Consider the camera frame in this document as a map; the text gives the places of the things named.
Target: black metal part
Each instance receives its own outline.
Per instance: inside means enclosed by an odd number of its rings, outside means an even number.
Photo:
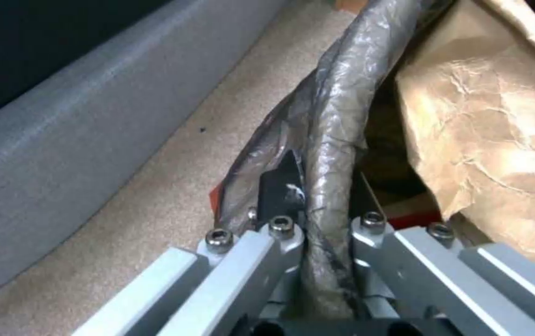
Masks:
[[[274,170],[261,174],[257,223],[263,226],[276,216],[289,216],[303,227],[305,198],[301,170],[293,151],[288,151]]]
[[[457,336],[448,319],[272,320],[244,319],[231,336]]]

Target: screw head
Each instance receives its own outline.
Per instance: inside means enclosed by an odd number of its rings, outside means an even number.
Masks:
[[[372,234],[382,234],[385,230],[385,217],[379,212],[369,211],[361,218],[361,226]]]
[[[455,239],[452,228],[445,223],[431,223],[427,227],[427,232],[445,247],[451,247]]]
[[[285,240],[294,236],[294,221],[289,216],[275,216],[269,221],[270,236]]]
[[[213,253],[227,253],[234,245],[234,235],[229,230],[214,228],[205,235],[207,250]]]

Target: clear plastic wrap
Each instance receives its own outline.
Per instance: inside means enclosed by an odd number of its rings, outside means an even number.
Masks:
[[[265,118],[220,187],[216,225],[241,234],[259,177],[288,150],[305,167],[302,280],[317,315],[360,311],[348,253],[348,201],[357,147],[378,85],[402,55],[433,0],[373,0],[318,66]]]

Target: brown paper bag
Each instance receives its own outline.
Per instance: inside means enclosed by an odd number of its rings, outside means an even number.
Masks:
[[[460,0],[396,77],[409,160],[444,218],[535,261],[535,15]]]

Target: beige carpet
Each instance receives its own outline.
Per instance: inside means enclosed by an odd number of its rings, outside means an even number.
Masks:
[[[0,289],[0,336],[70,334],[167,247],[194,248],[212,225],[209,191],[352,18],[326,0],[293,0],[105,207]]]

